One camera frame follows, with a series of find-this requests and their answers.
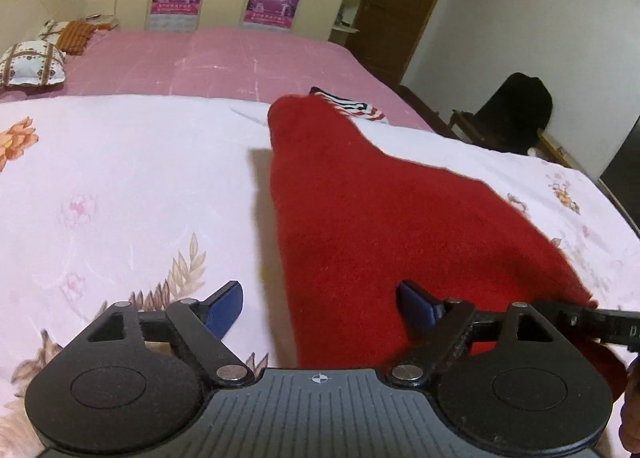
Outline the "red knitted sweater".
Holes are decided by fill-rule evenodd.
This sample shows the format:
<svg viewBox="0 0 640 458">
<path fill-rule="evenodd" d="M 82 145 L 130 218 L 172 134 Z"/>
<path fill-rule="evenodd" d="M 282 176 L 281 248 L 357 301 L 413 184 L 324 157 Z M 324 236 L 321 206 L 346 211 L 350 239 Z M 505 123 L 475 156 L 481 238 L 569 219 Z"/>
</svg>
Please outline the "red knitted sweater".
<svg viewBox="0 0 640 458">
<path fill-rule="evenodd" d="M 413 334 L 404 280 L 485 311 L 636 308 L 639 240 L 582 173 L 352 120 L 317 96 L 268 112 L 270 193 L 303 368 L 383 367 Z"/>
</svg>

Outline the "white floral quilt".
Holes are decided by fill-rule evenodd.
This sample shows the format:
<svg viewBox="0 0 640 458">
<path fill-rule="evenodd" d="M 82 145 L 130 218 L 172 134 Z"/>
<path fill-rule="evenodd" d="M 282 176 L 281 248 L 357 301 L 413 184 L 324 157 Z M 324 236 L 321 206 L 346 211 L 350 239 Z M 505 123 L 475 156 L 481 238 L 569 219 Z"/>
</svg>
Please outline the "white floral quilt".
<svg viewBox="0 0 640 458">
<path fill-rule="evenodd" d="M 1 103 L 1 457 L 35 457 L 26 386 L 105 306 L 239 280 L 224 338 L 297 364 L 269 192 L 269 104 L 160 96 Z M 388 155 L 484 181 L 557 243 L 599 305 L 639 311 L 639 239 L 587 176 L 356 119 Z"/>
</svg>

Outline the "dark chair with black bag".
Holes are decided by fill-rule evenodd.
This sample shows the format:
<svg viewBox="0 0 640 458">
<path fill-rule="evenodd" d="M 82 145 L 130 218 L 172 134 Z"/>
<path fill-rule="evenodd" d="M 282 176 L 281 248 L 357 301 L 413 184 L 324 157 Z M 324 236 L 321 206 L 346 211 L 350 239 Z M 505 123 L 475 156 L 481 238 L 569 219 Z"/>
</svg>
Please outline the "dark chair with black bag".
<svg viewBox="0 0 640 458">
<path fill-rule="evenodd" d="M 473 145 L 526 155 L 548 126 L 553 100 L 539 77 L 512 73 L 475 113 L 452 111 L 450 127 L 457 127 Z"/>
</svg>

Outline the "black white striped garment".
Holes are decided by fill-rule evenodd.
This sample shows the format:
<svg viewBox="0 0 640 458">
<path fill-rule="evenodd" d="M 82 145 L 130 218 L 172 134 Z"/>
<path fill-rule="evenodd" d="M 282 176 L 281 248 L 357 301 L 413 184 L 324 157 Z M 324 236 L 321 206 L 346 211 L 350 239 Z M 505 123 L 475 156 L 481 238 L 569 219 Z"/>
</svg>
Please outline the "black white striped garment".
<svg viewBox="0 0 640 458">
<path fill-rule="evenodd" d="M 326 102 L 334 106 L 338 112 L 346 115 L 346 117 L 363 119 L 370 122 L 388 123 L 386 115 L 370 103 L 337 97 L 316 86 L 310 88 L 309 94 L 319 96 L 326 100 Z"/>
</svg>

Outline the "white patterned pillow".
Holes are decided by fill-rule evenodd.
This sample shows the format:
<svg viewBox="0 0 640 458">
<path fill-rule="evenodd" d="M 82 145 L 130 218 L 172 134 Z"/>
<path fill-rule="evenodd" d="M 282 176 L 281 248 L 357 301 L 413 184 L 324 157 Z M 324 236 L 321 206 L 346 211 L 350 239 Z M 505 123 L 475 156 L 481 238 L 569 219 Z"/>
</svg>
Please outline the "white patterned pillow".
<svg viewBox="0 0 640 458">
<path fill-rule="evenodd" d="M 65 80 L 64 54 L 46 40 L 16 43 L 1 56 L 2 87 L 48 87 Z"/>
</svg>

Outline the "pink bed sheet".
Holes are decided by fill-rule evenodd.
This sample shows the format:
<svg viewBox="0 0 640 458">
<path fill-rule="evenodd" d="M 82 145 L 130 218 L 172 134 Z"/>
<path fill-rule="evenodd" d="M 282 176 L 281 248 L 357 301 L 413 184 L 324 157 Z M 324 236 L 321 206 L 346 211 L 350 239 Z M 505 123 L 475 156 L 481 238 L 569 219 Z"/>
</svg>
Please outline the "pink bed sheet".
<svg viewBox="0 0 640 458">
<path fill-rule="evenodd" d="M 369 103 L 395 126 L 427 129 L 396 92 L 344 47 L 291 34 L 206 28 L 193 33 L 98 32 L 53 88 L 2 90 L 4 102 L 56 96 L 162 95 L 272 103 L 318 87 Z"/>
</svg>

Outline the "orange checked pillow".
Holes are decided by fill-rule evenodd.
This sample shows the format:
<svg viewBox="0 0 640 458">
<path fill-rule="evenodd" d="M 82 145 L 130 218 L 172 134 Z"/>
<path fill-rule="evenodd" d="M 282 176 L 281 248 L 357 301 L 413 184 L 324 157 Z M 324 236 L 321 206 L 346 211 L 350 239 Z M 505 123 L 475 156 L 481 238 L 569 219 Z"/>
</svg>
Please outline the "orange checked pillow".
<svg viewBox="0 0 640 458">
<path fill-rule="evenodd" d="M 55 47 L 72 56 L 81 56 L 86 48 L 89 40 L 96 31 L 111 31 L 109 24 L 92 24 L 85 21 L 72 21 L 63 28 L 58 36 Z"/>
</svg>

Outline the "brown wooden door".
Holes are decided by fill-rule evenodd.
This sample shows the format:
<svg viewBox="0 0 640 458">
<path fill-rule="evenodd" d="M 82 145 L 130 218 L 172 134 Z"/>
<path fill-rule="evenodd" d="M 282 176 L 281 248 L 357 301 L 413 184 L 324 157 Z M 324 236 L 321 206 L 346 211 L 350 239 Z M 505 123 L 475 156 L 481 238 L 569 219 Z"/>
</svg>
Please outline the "brown wooden door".
<svg viewBox="0 0 640 458">
<path fill-rule="evenodd" d="M 362 0 L 346 48 L 378 80 L 397 88 L 438 0 Z"/>
</svg>

